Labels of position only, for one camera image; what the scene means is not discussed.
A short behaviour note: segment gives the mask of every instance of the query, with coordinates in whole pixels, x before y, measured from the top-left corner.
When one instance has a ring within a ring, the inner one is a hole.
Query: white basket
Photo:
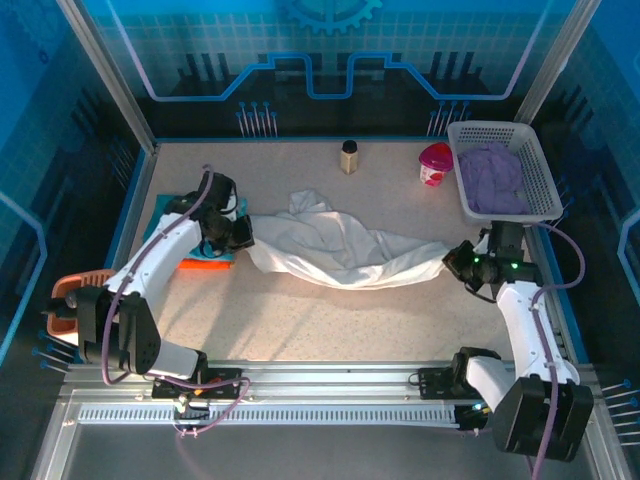
[[[544,156],[536,132],[529,125],[512,122],[453,122],[447,128],[447,134],[449,136],[449,145],[453,152],[453,166],[458,180],[460,201],[469,223],[488,223],[493,220],[536,223],[555,220],[562,216],[562,202],[549,171],[547,159]],[[476,213],[469,208],[464,184],[462,183],[458,155],[489,142],[502,143],[522,162],[524,190],[516,192],[516,195],[527,202],[529,214],[482,214]]]

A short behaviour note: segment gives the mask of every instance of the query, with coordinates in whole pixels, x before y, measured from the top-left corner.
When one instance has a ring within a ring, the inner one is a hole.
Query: beige table surface
[[[455,175],[438,188],[418,179],[419,142],[359,142],[360,165],[339,168],[340,142],[163,144],[138,225],[134,250],[156,195],[195,190],[204,163],[233,178],[250,214],[287,210],[291,192],[314,188],[335,210],[367,228],[457,246],[479,227],[463,222]],[[229,271],[178,271],[161,314],[163,338],[210,359],[450,360],[461,346],[513,358],[495,305],[473,298],[443,271],[408,287],[350,292],[289,274],[263,274],[249,255]]]

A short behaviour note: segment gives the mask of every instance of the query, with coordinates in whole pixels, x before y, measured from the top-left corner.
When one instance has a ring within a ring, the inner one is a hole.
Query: blue cloth
[[[469,208],[476,213],[522,215],[527,203],[516,195],[523,190],[522,164],[501,143],[488,143],[458,155]]]
[[[144,231],[143,239],[146,242],[153,231],[158,226],[158,222],[160,221],[160,217],[164,213],[164,207],[167,206],[167,203],[171,201],[171,199],[175,198],[175,195],[158,195],[156,197],[156,205],[153,208],[153,215],[151,216],[151,220],[147,224],[147,228]],[[241,198],[240,205],[238,205],[238,216],[243,216],[247,214],[247,199]],[[196,247],[189,252],[189,254],[185,258],[192,258],[194,260],[203,260],[207,262],[233,262],[234,255],[232,253],[228,253],[226,255],[221,255],[219,257],[211,258],[214,256],[213,249],[211,245],[205,243],[204,245],[204,255],[200,252],[200,247]]]

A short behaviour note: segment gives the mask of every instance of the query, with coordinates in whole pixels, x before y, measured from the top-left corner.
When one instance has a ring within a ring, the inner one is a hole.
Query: pink lid
[[[434,143],[425,148],[419,157],[420,163],[425,167],[449,172],[453,169],[453,154],[446,143]]]

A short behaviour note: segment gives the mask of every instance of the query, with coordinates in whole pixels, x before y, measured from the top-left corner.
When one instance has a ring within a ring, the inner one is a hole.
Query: purple cloth
[[[520,159],[501,143],[489,143],[458,155],[469,208],[476,213],[519,215],[529,206],[516,196],[522,190]]]

